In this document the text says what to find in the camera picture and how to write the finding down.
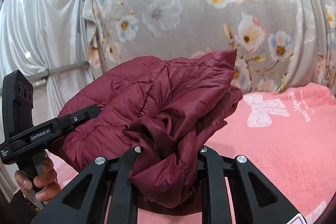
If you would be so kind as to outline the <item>person's left hand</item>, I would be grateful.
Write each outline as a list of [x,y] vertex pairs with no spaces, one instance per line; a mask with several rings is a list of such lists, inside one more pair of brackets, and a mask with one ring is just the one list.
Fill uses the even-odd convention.
[[16,170],[14,175],[21,192],[34,204],[36,201],[49,202],[61,191],[53,161],[46,157],[42,162],[42,167],[42,173],[37,175],[33,181],[30,181],[20,170]]

